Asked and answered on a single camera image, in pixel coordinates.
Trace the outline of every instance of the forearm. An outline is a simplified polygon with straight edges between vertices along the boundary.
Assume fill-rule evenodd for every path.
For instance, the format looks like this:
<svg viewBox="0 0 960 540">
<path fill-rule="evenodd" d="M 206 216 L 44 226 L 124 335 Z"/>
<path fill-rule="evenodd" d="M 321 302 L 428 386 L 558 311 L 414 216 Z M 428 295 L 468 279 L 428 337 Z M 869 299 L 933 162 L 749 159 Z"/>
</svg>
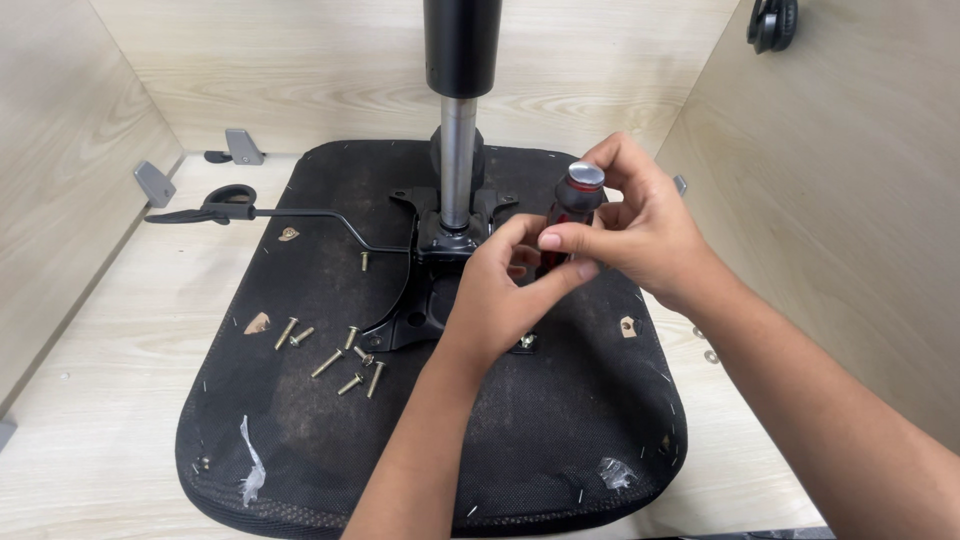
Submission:
<svg viewBox="0 0 960 540">
<path fill-rule="evenodd" d="M 960 537 L 960 458 L 728 269 L 703 285 L 686 315 L 840 538 Z"/>
<path fill-rule="evenodd" d="M 441 341 L 423 366 L 345 539 L 449 538 L 470 410 L 483 373 Z"/>
</svg>

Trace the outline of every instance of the light wood grain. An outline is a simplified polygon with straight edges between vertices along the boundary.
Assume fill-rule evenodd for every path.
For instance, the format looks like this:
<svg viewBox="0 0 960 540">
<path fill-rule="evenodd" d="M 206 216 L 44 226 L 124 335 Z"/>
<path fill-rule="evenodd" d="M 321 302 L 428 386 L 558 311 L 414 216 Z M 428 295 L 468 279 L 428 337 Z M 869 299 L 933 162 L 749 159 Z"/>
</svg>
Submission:
<svg viewBox="0 0 960 540">
<path fill-rule="evenodd" d="M 168 210 L 195 207 L 224 184 L 252 185 L 258 205 L 270 208 L 295 162 L 272 155 L 261 167 L 238 167 L 191 155 L 174 178 L 180 191 Z M 12 408 L 19 428 L 0 453 L 0 536 L 245 537 L 206 518 L 183 495 L 174 438 L 267 223 L 142 224 L 134 232 Z M 723 368 L 704 359 L 708 343 L 682 316 L 646 301 L 684 401 L 686 463 L 653 504 L 566 537 L 822 524 Z"/>
<path fill-rule="evenodd" d="M 182 150 L 86 0 L 5 2 L 0 50 L 2 400 Z"/>
<path fill-rule="evenodd" d="M 658 161 L 741 278 L 960 452 L 960 5 L 801 0 L 760 57 L 752 5 Z"/>
<path fill-rule="evenodd" d="M 430 137 L 420 0 L 92 0 L 180 143 L 261 150 Z M 736 0 L 504 2 L 489 143 L 580 155 L 613 131 L 656 152 Z"/>
</svg>

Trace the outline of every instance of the human hand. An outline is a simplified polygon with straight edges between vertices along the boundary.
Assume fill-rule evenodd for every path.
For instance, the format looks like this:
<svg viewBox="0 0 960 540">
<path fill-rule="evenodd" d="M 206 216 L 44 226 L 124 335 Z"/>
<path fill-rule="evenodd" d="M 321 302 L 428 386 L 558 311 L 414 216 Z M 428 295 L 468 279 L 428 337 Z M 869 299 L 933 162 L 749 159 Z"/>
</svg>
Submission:
<svg viewBox="0 0 960 540">
<path fill-rule="evenodd" d="M 468 357 L 485 373 L 566 293 L 596 277 L 596 262 L 581 259 L 517 286 L 514 279 L 527 271 L 520 264 L 540 264 L 540 252 L 531 245 L 545 226 L 541 215 L 517 214 L 477 248 L 464 268 L 438 350 Z"/>
<path fill-rule="evenodd" d="M 604 169 L 605 186 L 621 191 L 623 202 L 597 209 L 593 227 L 547 228 L 540 248 L 602 260 L 663 305 L 684 311 L 701 278 L 726 266 L 700 234 L 673 179 L 624 133 L 607 137 L 583 161 Z"/>
</svg>

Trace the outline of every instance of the machine screw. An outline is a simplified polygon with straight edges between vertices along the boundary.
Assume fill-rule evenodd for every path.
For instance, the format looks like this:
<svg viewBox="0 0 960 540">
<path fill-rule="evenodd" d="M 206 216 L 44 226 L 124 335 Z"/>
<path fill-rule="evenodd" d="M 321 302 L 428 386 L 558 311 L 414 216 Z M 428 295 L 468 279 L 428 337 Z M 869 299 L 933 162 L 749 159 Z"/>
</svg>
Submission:
<svg viewBox="0 0 960 540">
<path fill-rule="evenodd" d="M 276 341 L 276 345 L 274 345 L 274 351 L 280 350 L 280 347 L 283 346 L 283 342 L 286 341 L 287 336 L 290 335 L 290 331 L 294 329 L 294 326 L 296 326 L 299 321 L 300 319 L 298 319 L 297 317 L 290 317 L 290 324 L 287 325 L 286 330 L 284 330 L 283 333 L 280 335 L 280 339 Z"/>
<path fill-rule="evenodd" d="M 357 327 L 350 327 L 350 335 L 347 336 L 347 343 L 344 345 L 344 351 L 349 351 L 350 346 L 353 345 L 353 338 L 357 336 L 357 333 L 360 331 Z"/>
<path fill-rule="evenodd" d="M 370 381 L 370 390 L 367 390 L 367 399 L 373 397 L 373 390 L 376 389 L 376 383 L 380 380 L 380 374 L 383 373 L 383 366 L 387 364 L 376 362 L 376 371 L 373 372 L 373 380 Z"/>
<path fill-rule="evenodd" d="M 359 345 L 354 347 L 353 351 L 357 353 L 357 355 L 360 356 L 360 358 L 362 358 L 364 366 L 369 366 L 370 364 L 373 363 L 373 355 L 361 349 Z"/>
<path fill-rule="evenodd" d="M 349 392 L 352 387 L 356 386 L 357 384 L 363 384 L 363 376 L 360 375 L 359 373 L 354 373 L 353 380 L 351 380 L 347 384 L 344 384 L 343 388 L 337 390 L 337 395 L 343 396 L 344 394 Z"/>
<path fill-rule="evenodd" d="M 299 347 L 300 342 L 303 341 L 303 339 L 305 339 L 306 336 L 310 335 L 311 333 L 313 333 L 313 327 L 310 327 L 305 331 L 302 331 L 300 335 L 297 335 L 297 336 L 291 335 L 290 344 L 293 345 L 294 347 Z"/>
<path fill-rule="evenodd" d="M 334 353 L 333 355 L 330 355 L 330 358 L 327 358 L 324 363 L 320 364 L 320 367 L 317 368 L 317 371 L 311 373 L 310 377 L 317 377 L 319 374 L 323 373 L 326 368 L 330 367 L 330 365 L 332 365 L 333 362 L 337 361 L 337 359 L 343 355 L 344 355 L 344 352 L 341 351 L 340 349 L 337 349 L 337 352 Z"/>
</svg>

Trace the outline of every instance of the black headphones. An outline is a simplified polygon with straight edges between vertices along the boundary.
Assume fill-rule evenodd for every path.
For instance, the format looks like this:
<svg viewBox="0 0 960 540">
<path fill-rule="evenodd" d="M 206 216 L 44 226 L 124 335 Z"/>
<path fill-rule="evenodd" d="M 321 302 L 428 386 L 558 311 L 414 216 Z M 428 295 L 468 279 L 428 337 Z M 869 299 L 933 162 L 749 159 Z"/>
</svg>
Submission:
<svg viewBox="0 0 960 540">
<path fill-rule="evenodd" d="M 756 0 L 747 42 L 757 54 L 787 48 L 797 32 L 797 0 Z"/>
</svg>

